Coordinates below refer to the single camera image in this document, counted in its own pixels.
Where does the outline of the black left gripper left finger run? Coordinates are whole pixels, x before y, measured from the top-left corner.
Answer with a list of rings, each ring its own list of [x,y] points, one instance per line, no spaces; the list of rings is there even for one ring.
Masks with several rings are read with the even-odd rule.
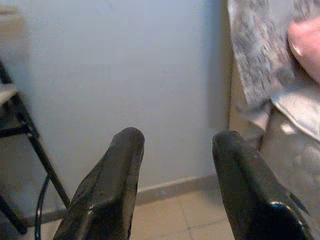
[[[78,186],[55,240],[128,240],[145,138],[135,127],[117,133]]]

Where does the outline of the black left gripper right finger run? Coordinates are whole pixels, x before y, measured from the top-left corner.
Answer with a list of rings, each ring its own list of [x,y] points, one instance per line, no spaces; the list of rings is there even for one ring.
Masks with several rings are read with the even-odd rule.
[[[314,239],[307,208],[237,132],[214,135],[212,157],[236,240]]]

